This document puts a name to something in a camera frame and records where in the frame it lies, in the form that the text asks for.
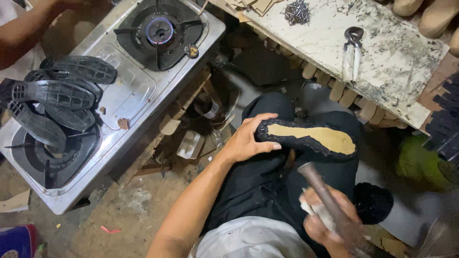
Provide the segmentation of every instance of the hand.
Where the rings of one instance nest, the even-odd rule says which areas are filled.
[[[340,206],[341,210],[350,219],[361,224],[362,222],[360,221],[360,218],[357,215],[357,210],[355,209],[352,202],[347,198],[347,196],[342,192],[332,188],[331,186],[327,187],[328,191],[330,191],[331,195],[334,197],[334,199]],[[312,187],[307,188],[300,195],[300,201],[307,201],[309,205],[317,205],[322,203],[321,199]],[[332,233],[330,230],[328,230],[316,214],[310,214],[306,216],[303,222],[303,226],[306,230],[306,233],[312,240],[323,245],[327,249],[329,249],[329,247],[336,248],[344,246],[344,240],[337,234]]]
[[[276,118],[278,114],[258,114],[254,118],[244,119],[242,125],[236,130],[231,139],[219,154],[229,159],[232,163],[247,160],[262,152],[280,150],[282,146],[277,142],[256,142],[253,134],[261,121]]]

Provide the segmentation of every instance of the hammer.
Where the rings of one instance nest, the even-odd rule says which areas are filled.
[[[351,255],[362,258],[393,258],[392,255],[379,249],[363,237],[358,224],[344,214],[336,203],[312,162],[300,166],[297,171],[306,178],[306,181],[324,203],[336,223],[336,231],[344,240],[344,246]]]

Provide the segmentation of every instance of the insole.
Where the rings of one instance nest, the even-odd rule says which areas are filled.
[[[310,136],[331,151],[346,155],[355,152],[355,144],[348,134],[327,127],[301,128],[271,124],[268,125],[268,134],[276,136],[295,136],[296,138]]]

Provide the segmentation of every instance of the white plastic bottle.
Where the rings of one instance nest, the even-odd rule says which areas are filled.
[[[177,155],[186,159],[195,159],[204,144],[204,137],[199,133],[188,130],[177,150]]]

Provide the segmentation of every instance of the workbench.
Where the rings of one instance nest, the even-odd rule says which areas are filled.
[[[250,8],[235,11],[224,0],[211,3],[246,22],[300,58],[341,80],[344,31],[351,26],[364,29],[359,78],[350,89],[417,129],[423,129],[438,105],[431,99],[449,74],[436,72],[436,79],[417,100],[449,47],[438,39],[422,36],[417,27],[398,18],[374,0],[307,0],[310,22],[290,26],[283,10],[293,0],[274,4],[263,16]],[[456,62],[448,54],[444,67]]]

